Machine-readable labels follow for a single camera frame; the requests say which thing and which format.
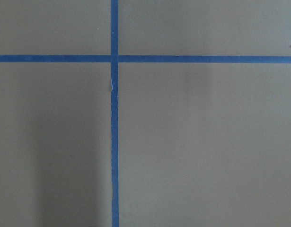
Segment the vertical blue tape strip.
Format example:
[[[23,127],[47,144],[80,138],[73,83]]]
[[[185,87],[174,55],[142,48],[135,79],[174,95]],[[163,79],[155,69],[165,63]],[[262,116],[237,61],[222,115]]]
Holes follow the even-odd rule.
[[[119,151],[118,151],[118,1],[111,1],[111,168],[112,226],[119,226]]]

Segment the horizontal blue tape strip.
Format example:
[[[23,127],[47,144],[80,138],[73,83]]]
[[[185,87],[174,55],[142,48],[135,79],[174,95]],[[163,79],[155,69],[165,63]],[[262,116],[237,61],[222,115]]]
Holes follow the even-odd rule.
[[[0,55],[0,62],[112,62],[120,63],[287,63],[291,56],[213,55]]]

